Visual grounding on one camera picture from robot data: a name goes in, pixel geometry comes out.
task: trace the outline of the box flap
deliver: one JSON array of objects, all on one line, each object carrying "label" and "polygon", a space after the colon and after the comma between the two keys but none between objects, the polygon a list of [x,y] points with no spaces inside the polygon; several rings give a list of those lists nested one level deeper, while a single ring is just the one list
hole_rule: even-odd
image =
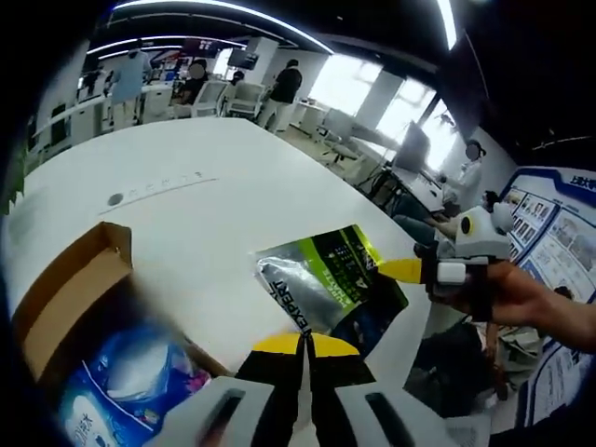
[{"label": "box flap", "polygon": [[64,250],[27,291],[12,319],[37,379],[76,321],[132,271],[130,229],[99,223]]},{"label": "box flap", "polygon": [[39,379],[52,354],[81,316],[131,271],[115,251],[106,249],[54,295],[23,343],[23,352],[35,380]]}]

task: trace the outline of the light strip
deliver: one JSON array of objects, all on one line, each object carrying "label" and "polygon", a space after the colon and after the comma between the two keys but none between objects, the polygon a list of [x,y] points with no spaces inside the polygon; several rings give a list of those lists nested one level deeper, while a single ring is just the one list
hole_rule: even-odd
[{"label": "light strip", "polygon": [[[145,48],[139,48],[139,49],[142,49],[143,51],[153,51],[155,49],[180,49],[182,47],[183,47],[182,45],[164,45],[163,47],[145,47]],[[128,54],[129,51],[130,51],[129,49],[125,49],[124,51],[117,51],[116,53],[106,54],[105,56],[100,56],[97,59],[99,61],[103,61],[104,59],[115,58],[116,56],[122,56],[124,54]]]},{"label": "light strip", "polygon": [[[164,39],[197,39],[197,40],[210,40],[213,42],[222,42],[228,45],[235,45],[237,47],[246,47],[246,45],[239,44],[238,42],[232,42],[230,40],[223,40],[223,39],[215,39],[213,37],[201,37],[200,35],[153,35],[151,37],[140,37],[141,40],[164,40]],[[103,47],[97,47],[90,49],[87,54],[97,53],[99,51],[104,51],[105,49],[118,47],[120,45],[125,44],[132,44],[139,39],[127,39],[121,40],[120,42],[114,42],[113,44],[104,45]]]},{"label": "light strip", "polygon": [[210,5],[213,7],[227,7],[228,9],[234,9],[236,11],[245,12],[247,14],[251,14],[252,16],[258,17],[260,19],[269,20],[272,23],[275,23],[276,25],[283,26],[284,28],[300,35],[301,37],[310,40],[313,44],[316,44],[319,47],[323,48],[329,54],[333,54],[333,50],[331,48],[327,47],[322,42],[319,42],[312,35],[309,35],[309,34],[305,33],[304,31],[301,31],[298,28],[291,26],[290,24],[286,23],[285,21],[276,19],[275,17],[268,16],[267,14],[264,14],[263,12],[260,12],[260,11],[254,10],[254,9],[250,9],[249,7],[241,7],[239,5],[234,5],[232,3],[225,3],[220,0],[135,0],[132,2],[128,2],[128,3],[123,3],[121,5],[116,5],[114,7],[114,10],[122,9],[124,7],[139,7],[142,5],[155,5],[155,4],[160,4],[160,3],[198,3],[201,5]]},{"label": "light strip", "polygon": [[455,32],[454,14],[451,11],[451,3],[449,0],[437,0],[439,5],[440,15],[443,17],[443,26],[445,27],[445,36],[447,37],[447,46],[449,49],[453,48],[457,42],[457,34]]}]

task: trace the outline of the blue package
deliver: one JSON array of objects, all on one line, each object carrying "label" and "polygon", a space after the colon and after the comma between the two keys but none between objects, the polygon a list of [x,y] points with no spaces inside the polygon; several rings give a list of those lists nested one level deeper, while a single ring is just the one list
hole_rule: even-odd
[{"label": "blue package", "polygon": [[141,446],[166,413],[210,380],[165,333],[143,325],[114,335],[76,371],[59,416],[80,446]]}]

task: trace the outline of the table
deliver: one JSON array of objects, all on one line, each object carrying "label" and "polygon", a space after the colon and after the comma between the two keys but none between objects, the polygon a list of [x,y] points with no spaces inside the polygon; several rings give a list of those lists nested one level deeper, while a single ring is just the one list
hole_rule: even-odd
[{"label": "table", "polygon": [[[115,193],[196,172],[205,182],[109,210]],[[135,284],[232,371],[258,341],[294,330],[254,278],[252,252],[353,223],[385,258],[413,256],[413,240],[366,197],[249,121],[164,121],[83,142],[27,176],[3,225],[11,313],[50,261],[101,220],[132,228]],[[366,361],[378,380],[402,387],[430,302],[424,286],[400,286],[409,305]]]},{"label": "table", "polygon": [[440,187],[430,181],[427,175],[422,172],[416,174],[406,169],[383,167],[373,180],[371,191],[367,194],[367,197],[373,200],[390,178],[393,178],[397,185],[381,204],[382,210],[386,208],[396,192],[403,189],[412,195],[430,214],[445,211],[442,203],[443,193]]},{"label": "table", "polygon": [[[150,91],[159,91],[159,90],[168,90],[171,89],[171,86],[167,85],[167,84],[151,84],[148,86],[142,86],[142,94],[146,94],[149,93]],[[95,106],[103,106],[103,104],[106,102],[107,98],[103,95],[100,96],[96,96],[95,98],[91,98],[90,100],[86,100],[83,102],[79,102],[78,104],[75,104],[73,107],[70,107],[68,109],[66,109],[64,112],[61,112],[59,114],[57,114],[56,116],[52,116],[46,124],[44,124],[35,134],[34,137],[40,135],[44,130],[49,129],[52,125],[57,124],[59,122],[61,122],[63,119],[66,119],[68,117],[70,117],[71,115],[74,115],[76,112],[79,112],[83,109],[86,109],[88,107],[95,107]]]},{"label": "table", "polygon": [[359,151],[377,163],[377,165],[391,163],[393,158],[395,158],[395,154],[397,153],[395,149],[384,147],[375,142],[367,142],[361,138],[352,137],[351,141],[357,145]]}]

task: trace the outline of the white plastic part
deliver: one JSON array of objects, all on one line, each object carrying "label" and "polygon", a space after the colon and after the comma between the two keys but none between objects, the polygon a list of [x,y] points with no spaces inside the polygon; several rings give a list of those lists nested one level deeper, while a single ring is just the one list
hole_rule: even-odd
[{"label": "white plastic part", "polygon": [[466,282],[466,265],[463,263],[439,263],[437,282],[450,286],[464,284]]}]

